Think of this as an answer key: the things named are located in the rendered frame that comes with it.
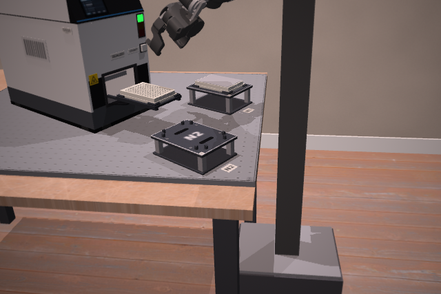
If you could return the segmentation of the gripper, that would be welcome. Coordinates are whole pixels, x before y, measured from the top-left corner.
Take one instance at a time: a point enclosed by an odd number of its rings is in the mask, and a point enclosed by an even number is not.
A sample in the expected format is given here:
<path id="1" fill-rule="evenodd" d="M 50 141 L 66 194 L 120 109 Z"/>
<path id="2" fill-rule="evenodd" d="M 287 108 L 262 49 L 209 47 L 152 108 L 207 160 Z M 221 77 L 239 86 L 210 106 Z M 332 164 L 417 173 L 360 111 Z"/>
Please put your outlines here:
<path id="1" fill-rule="evenodd" d="M 161 33 L 167 30 L 170 38 L 177 46 L 180 49 L 184 48 L 190 38 L 197 35 L 205 25 L 199 14 L 206 3 L 205 0 L 200 0 L 194 6 L 194 14 L 186 11 L 180 1 L 166 5 L 161 10 L 160 17 L 155 20 L 151 27 L 152 41 L 146 39 L 145 42 L 157 56 L 160 56 L 161 50 L 165 46 Z"/>

